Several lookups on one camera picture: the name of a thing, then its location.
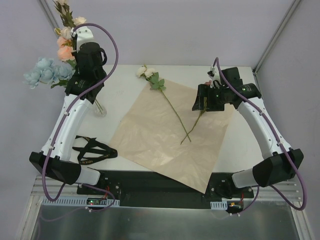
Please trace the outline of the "white rose stem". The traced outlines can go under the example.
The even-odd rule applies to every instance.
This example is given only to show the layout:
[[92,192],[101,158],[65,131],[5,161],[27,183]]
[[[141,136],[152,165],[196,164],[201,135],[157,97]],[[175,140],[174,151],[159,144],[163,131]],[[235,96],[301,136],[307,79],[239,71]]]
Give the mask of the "white rose stem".
[[184,133],[185,133],[185,137],[184,139],[181,141],[180,144],[183,143],[183,141],[187,138],[189,140],[189,142],[191,143],[192,140],[189,136],[189,133],[187,132],[187,129],[181,119],[181,117],[179,116],[178,112],[176,111],[176,109],[174,108],[174,106],[172,105],[171,101],[168,99],[168,97],[165,94],[165,90],[167,89],[165,86],[165,79],[161,78],[159,75],[159,72],[156,71],[154,68],[152,67],[148,67],[146,64],[141,65],[138,70],[136,71],[135,74],[138,78],[142,78],[144,80],[146,80],[149,85],[150,85],[150,90],[151,91],[157,91],[159,93],[161,93],[161,95],[164,97],[164,99],[166,100],[166,102],[169,104],[170,108],[173,110],[175,116],[177,117],[179,123],[181,124]]

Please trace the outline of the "orange wrapping paper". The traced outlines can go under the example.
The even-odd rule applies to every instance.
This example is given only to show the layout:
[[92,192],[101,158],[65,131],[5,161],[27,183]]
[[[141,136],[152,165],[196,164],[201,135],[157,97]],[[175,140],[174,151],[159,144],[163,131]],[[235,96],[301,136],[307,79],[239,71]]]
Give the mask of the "orange wrapping paper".
[[191,142],[175,113],[158,91],[145,86],[122,118],[109,145],[119,156],[151,171],[205,192],[234,109],[192,111],[197,90],[169,80],[168,97],[189,133]]

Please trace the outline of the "black ribbon gold lettering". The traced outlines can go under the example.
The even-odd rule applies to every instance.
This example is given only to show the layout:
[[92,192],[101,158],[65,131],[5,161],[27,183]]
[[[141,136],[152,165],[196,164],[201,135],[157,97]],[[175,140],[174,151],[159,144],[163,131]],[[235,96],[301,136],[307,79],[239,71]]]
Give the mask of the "black ribbon gold lettering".
[[87,166],[106,159],[118,157],[118,151],[116,149],[97,141],[95,137],[77,135],[75,139],[84,139],[87,141],[84,147],[72,147],[73,150],[78,152],[77,160],[80,165]]

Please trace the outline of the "peach rose stem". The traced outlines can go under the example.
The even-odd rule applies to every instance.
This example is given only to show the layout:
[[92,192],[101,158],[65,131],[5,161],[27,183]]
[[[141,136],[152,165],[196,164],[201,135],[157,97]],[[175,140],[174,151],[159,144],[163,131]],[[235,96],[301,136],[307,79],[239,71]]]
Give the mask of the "peach rose stem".
[[56,43],[58,45],[57,56],[59,60],[71,65],[72,68],[75,68],[76,60],[72,55],[74,48],[71,36],[71,27],[64,27],[62,29],[55,28],[54,33],[58,36]]

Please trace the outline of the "cream rose stem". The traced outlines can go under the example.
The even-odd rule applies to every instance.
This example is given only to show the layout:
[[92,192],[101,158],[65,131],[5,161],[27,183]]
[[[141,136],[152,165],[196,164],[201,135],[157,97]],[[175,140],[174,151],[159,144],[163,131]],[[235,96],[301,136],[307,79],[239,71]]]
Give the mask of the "cream rose stem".
[[70,40],[72,38],[72,28],[85,24],[87,19],[81,16],[73,18],[73,11],[71,11],[67,0],[54,0],[53,3],[64,26],[64,28],[56,28],[54,31],[58,36]]

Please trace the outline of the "blue flower stem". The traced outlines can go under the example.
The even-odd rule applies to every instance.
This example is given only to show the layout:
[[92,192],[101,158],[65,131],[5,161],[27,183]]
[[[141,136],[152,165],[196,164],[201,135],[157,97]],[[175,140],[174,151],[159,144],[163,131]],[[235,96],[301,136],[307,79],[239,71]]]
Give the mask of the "blue flower stem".
[[30,89],[35,89],[39,84],[65,88],[74,73],[75,69],[68,63],[58,65],[52,58],[40,57],[34,68],[24,73],[23,77]]

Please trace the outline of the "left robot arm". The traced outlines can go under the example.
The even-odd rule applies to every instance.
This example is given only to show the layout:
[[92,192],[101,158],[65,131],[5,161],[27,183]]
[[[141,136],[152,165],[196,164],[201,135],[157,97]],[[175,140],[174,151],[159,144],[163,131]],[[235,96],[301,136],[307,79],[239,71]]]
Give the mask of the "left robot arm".
[[76,72],[68,81],[54,129],[41,151],[32,152],[29,160],[44,177],[68,185],[88,184],[89,190],[99,195],[106,188],[100,172],[72,162],[71,153],[79,127],[104,86],[92,88],[107,75],[103,69],[107,55],[98,43],[87,42],[80,46],[75,59]]

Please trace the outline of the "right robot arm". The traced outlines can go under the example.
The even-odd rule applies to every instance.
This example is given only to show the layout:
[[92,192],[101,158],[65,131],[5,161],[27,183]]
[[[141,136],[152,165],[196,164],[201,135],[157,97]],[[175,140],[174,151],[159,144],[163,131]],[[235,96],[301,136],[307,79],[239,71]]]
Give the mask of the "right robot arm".
[[223,112],[232,105],[246,120],[258,142],[263,160],[251,169],[235,172],[214,189],[217,195],[231,199],[244,188],[269,187],[293,179],[304,155],[282,137],[265,108],[254,83],[244,84],[237,67],[218,72],[211,67],[210,82],[198,85],[193,111]]

